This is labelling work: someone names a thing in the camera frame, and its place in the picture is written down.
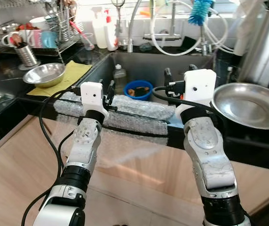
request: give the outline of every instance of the metal utensil holder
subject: metal utensil holder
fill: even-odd
[[[22,48],[14,48],[25,67],[31,67],[38,63],[29,45]]]

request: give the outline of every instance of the bubble wrap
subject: bubble wrap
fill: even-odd
[[[78,118],[67,116],[64,114],[58,114],[56,121],[63,122],[63,123],[68,123],[74,126],[77,126]]]
[[[166,146],[167,142],[168,142],[167,137],[140,136],[140,135],[136,135],[136,134],[123,133],[123,132],[119,132],[119,131],[115,131],[115,130],[111,130],[111,129],[105,129],[105,128],[103,128],[102,131],[104,133],[111,133],[111,134],[116,134],[116,135],[120,135],[120,136],[127,136],[127,137],[135,138],[135,139],[138,139],[138,140],[144,140],[144,141],[148,141],[148,142],[159,144],[159,145],[165,145]]]
[[[72,103],[61,99],[78,101],[79,103]],[[71,92],[64,93],[59,100],[55,101],[53,107],[55,108],[56,112],[61,114],[72,115],[75,117],[83,115],[83,105],[80,101],[80,97]]]
[[[134,117],[115,112],[110,112],[108,120],[104,121],[104,125],[142,133],[159,135],[168,134],[167,123],[164,121],[151,120],[143,117]]]
[[[65,101],[65,99],[77,101],[79,103],[68,102]],[[105,125],[119,129],[158,135],[168,134],[167,123],[162,120],[170,118],[174,114],[175,109],[174,106],[133,100],[124,95],[116,95],[112,105],[117,106],[118,111],[132,113],[136,116],[110,112],[108,120],[104,121]],[[83,115],[83,106],[80,102],[80,97],[71,92],[64,93],[59,100],[56,100],[54,108],[61,114],[75,117]]]
[[[96,167],[106,169],[133,162],[135,159],[146,159],[161,152],[163,148],[164,145],[149,140],[136,139],[129,134],[125,136],[125,133],[102,129]]]
[[[124,95],[115,95],[112,105],[117,106],[118,111],[120,112],[127,112],[160,120],[169,119],[175,111],[175,106],[168,106],[149,101],[133,100],[132,98]]]

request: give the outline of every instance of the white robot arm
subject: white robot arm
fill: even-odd
[[[186,72],[184,100],[209,106],[215,80],[216,73],[212,70]],[[193,163],[193,173],[204,205],[204,225],[250,226],[250,220],[240,205],[235,173],[224,153],[220,131],[215,128],[206,110],[179,105],[175,113],[184,124],[184,149]]]
[[[73,133],[73,146],[62,175],[44,201],[34,226],[84,226],[84,207],[89,180],[101,142],[100,131],[108,112],[103,106],[101,83],[80,86],[85,117]]]
[[[185,83],[182,81],[185,85],[180,85],[186,90],[184,99],[208,105],[215,78],[211,70],[187,72]],[[170,82],[170,93],[166,93],[180,97],[171,94],[175,84]],[[73,133],[74,144],[63,173],[44,201],[34,226],[84,226],[87,185],[95,167],[102,123],[108,117],[103,106],[102,84],[84,82],[81,101],[85,117]],[[224,153],[221,133],[205,110],[179,105],[175,112],[184,124],[184,148],[193,162],[193,173],[204,205],[204,226],[250,226],[240,205],[234,170]]]

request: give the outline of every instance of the metal plate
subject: metal plate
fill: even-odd
[[[269,89],[250,83],[230,83],[219,86],[212,100],[226,118],[239,124],[269,129]]]

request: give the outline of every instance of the white bottle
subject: white bottle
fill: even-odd
[[[109,51],[115,51],[118,48],[118,39],[116,37],[116,26],[115,24],[111,21],[111,17],[108,15],[108,9],[105,10],[105,13],[107,13],[106,16],[106,24],[104,26],[104,34],[105,34],[105,39],[106,39],[106,44],[107,44],[107,49]]]
[[[121,65],[116,65],[114,80],[116,82],[115,94],[124,94],[123,89],[127,85],[126,71]]]
[[[97,18],[93,19],[93,30],[96,39],[97,46],[99,48],[106,48],[106,39],[104,35],[105,18],[101,12],[97,13]]]

